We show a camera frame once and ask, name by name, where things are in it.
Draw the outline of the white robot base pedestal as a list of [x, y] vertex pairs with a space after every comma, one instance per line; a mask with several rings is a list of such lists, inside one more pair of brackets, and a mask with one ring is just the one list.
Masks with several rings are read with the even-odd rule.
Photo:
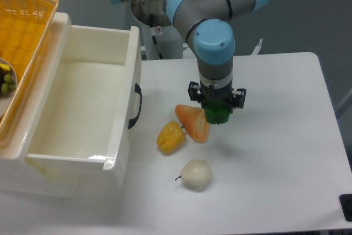
[[131, 0], [131, 11], [141, 27], [147, 60], [180, 59], [184, 40], [166, 13], [168, 0]]

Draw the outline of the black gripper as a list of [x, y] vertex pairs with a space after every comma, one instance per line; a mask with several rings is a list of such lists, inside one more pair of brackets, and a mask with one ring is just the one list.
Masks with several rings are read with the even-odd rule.
[[210, 88], [202, 82], [191, 81], [188, 86], [188, 94], [190, 100], [199, 103], [201, 108], [205, 108], [212, 102], [219, 101], [229, 107], [230, 113], [233, 113], [234, 109], [244, 108], [246, 89], [234, 90], [232, 80], [221, 88], [216, 88], [215, 86]]

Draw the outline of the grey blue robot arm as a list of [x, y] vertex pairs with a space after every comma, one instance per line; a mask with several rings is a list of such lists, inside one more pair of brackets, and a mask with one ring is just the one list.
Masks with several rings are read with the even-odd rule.
[[200, 80], [189, 84], [190, 100], [201, 105], [210, 123], [226, 122], [234, 109], [244, 107], [246, 96], [245, 89], [232, 87], [235, 40], [229, 21], [262, 8], [269, 0], [163, 1], [162, 12], [197, 59]]

